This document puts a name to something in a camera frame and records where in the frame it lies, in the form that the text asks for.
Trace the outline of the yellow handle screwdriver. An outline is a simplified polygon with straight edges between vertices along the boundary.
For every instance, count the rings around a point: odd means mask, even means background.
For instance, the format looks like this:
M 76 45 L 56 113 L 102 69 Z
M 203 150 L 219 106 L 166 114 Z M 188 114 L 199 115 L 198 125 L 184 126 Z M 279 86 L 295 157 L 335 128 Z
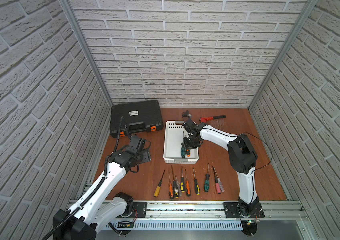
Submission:
M 156 189 L 155 189 L 155 191 L 154 191 L 153 196 L 154 196 L 155 198 L 157 198 L 157 197 L 159 196 L 164 173 L 165 173 L 165 170 L 163 171 L 162 176 L 161 176 L 161 179 L 160 179 L 160 181 L 159 181 L 159 183 L 158 183 L 158 185 L 157 185 L 157 187 L 156 187 Z

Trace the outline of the green handle screwdriver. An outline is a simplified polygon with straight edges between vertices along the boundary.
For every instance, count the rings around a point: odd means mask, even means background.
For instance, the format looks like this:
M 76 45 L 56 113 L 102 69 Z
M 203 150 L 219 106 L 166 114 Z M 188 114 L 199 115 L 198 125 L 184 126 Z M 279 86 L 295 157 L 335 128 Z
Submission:
M 204 191 L 208 193 L 210 190 L 210 164 L 207 167 L 207 173 L 205 175 Z

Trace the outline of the green black screwdriver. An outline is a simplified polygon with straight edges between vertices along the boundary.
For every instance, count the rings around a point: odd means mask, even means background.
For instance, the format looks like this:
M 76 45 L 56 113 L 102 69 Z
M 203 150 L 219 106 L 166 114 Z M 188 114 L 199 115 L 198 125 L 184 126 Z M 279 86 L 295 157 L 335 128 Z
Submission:
M 186 147 L 185 147 L 185 141 L 184 141 L 184 137 L 183 137 L 183 141 L 181 143 L 181 156 L 184 159 L 186 157 Z

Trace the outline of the pink handle screwdriver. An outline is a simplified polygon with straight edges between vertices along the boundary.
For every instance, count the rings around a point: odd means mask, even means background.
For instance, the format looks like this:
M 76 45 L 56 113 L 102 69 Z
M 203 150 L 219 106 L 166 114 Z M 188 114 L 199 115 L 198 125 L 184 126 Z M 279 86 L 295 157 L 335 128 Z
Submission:
M 215 177 L 216 191 L 217 191 L 218 194 L 221 194 L 222 191 L 221 191 L 221 188 L 220 188 L 220 185 L 219 185 L 218 175 L 217 175 L 215 167 L 213 167 L 213 171 L 214 171 L 214 177 Z

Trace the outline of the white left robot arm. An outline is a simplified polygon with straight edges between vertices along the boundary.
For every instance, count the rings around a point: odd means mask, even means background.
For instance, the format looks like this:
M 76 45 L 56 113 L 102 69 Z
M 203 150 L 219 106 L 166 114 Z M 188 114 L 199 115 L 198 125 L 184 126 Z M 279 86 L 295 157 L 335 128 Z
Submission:
M 106 206 L 102 203 L 116 184 L 134 167 L 151 160 L 147 140 L 132 136 L 128 145 L 115 150 L 105 160 L 102 174 L 88 191 L 66 211 L 53 217 L 53 228 L 44 236 L 47 240 L 94 240 L 116 217 L 137 218 L 133 197 L 118 193 Z

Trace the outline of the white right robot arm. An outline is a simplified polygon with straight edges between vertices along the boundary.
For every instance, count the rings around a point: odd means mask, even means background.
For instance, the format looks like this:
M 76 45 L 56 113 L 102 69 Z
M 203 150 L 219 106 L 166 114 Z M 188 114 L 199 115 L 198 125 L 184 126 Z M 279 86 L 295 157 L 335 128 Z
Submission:
M 206 123 L 195 123 L 191 114 L 182 114 L 183 127 L 187 131 L 183 147 L 185 151 L 197 149 L 204 140 L 210 141 L 228 151 L 230 165 L 238 174 L 240 195 L 237 211 L 243 218 L 255 215 L 263 218 L 258 194 L 255 186 L 255 171 L 258 155 L 247 134 L 234 135 L 218 130 Z

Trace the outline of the white plastic bin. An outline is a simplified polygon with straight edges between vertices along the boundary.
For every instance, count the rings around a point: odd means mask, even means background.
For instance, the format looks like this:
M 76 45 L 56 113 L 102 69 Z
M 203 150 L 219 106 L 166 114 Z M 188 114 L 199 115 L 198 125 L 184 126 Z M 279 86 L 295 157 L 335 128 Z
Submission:
M 184 137 L 188 133 L 182 121 L 167 121 L 165 125 L 165 139 L 163 159 L 166 164 L 196 164 L 199 160 L 198 149 L 190 150 L 190 156 L 182 158 L 181 150 Z

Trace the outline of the small silver screwdriver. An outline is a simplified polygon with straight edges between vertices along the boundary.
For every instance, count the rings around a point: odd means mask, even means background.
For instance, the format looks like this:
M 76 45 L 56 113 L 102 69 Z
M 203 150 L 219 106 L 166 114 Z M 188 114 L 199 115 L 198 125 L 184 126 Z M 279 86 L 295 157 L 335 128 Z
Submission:
M 181 185 L 180 185 L 180 182 L 178 181 L 177 176 L 176 176 L 176 184 L 178 187 L 179 196 L 181 197 L 182 196 Z

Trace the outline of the red pipe wrench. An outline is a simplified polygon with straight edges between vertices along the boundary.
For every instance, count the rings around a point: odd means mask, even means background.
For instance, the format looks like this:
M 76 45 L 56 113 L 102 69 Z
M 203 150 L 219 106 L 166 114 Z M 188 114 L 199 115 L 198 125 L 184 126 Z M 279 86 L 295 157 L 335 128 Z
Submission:
M 200 123 L 208 124 L 209 121 L 217 120 L 217 119 L 225 119 L 226 115 L 220 115 L 220 116 L 212 116 L 212 117 L 202 117 L 199 118 Z

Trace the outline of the small black tool part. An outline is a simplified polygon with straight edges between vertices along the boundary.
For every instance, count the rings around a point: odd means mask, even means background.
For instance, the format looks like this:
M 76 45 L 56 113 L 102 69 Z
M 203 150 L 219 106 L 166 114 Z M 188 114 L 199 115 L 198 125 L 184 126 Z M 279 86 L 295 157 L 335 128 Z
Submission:
M 183 118 L 191 118 L 192 115 L 190 114 L 190 112 L 188 110 L 186 110 L 185 112 L 182 113 L 182 117 Z

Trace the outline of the black plastic tool case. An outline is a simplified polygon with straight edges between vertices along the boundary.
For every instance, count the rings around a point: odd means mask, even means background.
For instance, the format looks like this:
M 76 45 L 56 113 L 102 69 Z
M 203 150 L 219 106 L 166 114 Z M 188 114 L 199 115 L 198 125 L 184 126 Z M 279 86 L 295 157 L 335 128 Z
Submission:
M 154 132 L 163 129 L 163 119 L 159 102 L 157 100 L 146 100 L 135 103 L 115 105 L 111 108 L 110 135 L 117 137 L 120 118 L 123 122 L 120 135 L 127 133 Z

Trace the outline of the aluminium mounting rail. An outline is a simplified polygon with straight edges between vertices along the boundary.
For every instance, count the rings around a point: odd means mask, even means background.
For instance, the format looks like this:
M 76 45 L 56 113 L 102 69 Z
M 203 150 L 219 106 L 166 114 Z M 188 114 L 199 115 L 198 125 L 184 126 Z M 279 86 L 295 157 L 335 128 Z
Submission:
M 144 201 L 134 202 L 133 212 L 126 218 L 148 221 L 307 221 L 309 219 L 298 201 L 261 201 L 250 217 L 245 218 L 237 211 L 233 201 Z

